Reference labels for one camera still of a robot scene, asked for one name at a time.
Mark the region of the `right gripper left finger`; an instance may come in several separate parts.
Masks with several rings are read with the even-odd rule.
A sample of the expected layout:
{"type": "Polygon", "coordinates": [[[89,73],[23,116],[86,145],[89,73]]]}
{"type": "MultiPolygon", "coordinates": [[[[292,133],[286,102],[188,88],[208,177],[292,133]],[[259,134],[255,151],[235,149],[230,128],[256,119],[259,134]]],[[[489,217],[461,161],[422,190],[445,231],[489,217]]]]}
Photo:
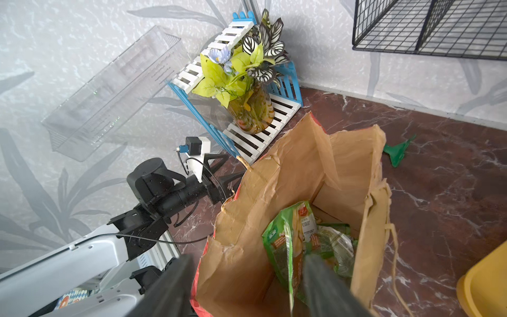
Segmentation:
{"type": "Polygon", "coordinates": [[[150,265],[133,272],[130,278],[139,284],[143,298],[128,316],[193,316],[190,304],[195,264],[192,256],[170,260],[164,270],[150,265]]]}

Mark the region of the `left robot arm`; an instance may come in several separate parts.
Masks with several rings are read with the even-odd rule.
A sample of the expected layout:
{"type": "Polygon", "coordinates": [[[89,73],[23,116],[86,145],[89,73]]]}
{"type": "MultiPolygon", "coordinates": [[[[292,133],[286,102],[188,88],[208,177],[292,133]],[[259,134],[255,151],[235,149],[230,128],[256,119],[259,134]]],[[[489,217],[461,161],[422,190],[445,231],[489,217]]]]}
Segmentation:
{"type": "Polygon", "coordinates": [[[216,178],[226,155],[190,157],[201,173],[184,176],[167,169],[161,158],[142,162],[127,177],[138,204],[106,225],[11,272],[1,275],[1,315],[30,316],[92,278],[161,244],[171,218],[207,197],[223,203],[232,197],[228,185],[243,177],[216,178]]]}

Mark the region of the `green packet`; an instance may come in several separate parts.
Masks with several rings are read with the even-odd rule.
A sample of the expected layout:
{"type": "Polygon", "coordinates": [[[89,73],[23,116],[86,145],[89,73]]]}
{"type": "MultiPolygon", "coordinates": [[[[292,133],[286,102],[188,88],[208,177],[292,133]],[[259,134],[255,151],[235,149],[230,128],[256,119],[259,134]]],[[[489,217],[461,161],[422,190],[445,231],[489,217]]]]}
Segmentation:
{"type": "Polygon", "coordinates": [[[312,254],[316,254],[343,279],[353,276],[355,248],[352,238],[347,234],[347,226],[317,225],[312,235],[312,254]]]}
{"type": "Polygon", "coordinates": [[[310,203],[303,201],[281,210],[262,235],[275,275],[288,291],[291,313],[301,284],[303,260],[312,250],[312,235],[316,230],[310,203]]]}

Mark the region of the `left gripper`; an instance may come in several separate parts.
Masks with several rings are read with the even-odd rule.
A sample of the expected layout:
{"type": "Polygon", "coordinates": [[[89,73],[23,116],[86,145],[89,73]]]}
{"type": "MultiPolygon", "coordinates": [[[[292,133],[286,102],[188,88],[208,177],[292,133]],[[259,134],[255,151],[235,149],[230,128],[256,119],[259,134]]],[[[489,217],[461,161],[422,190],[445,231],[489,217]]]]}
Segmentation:
{"type": "Polygon", "coordinates": [[[163,194],[158,200],[158,212],[160,214],[177,214],[186,207],[208,197],[213,204],[224,203],[231,198],[239,187],[244,171],[234,174],[227,174],[216,177],[215,173],[227,161],[227,154],[205,154],[202,161],[196,158],[189,158],[189,161],[197,162],[203,167],[201,182],[192,175],[185,179],[185,186],[182,189],[170,190],[163,194]]]}

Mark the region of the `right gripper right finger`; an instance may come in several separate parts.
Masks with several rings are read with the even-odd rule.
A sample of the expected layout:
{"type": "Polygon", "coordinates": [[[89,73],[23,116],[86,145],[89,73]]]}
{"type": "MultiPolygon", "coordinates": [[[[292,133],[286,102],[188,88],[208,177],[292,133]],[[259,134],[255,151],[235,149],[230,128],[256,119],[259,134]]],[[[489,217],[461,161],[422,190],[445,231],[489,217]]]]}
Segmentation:
{"type": "Polygon", "coordinates": [[[315,254],[306,256],[302,276],[311,316],[360,317],[372,315],[321,257],[315,254]]]}

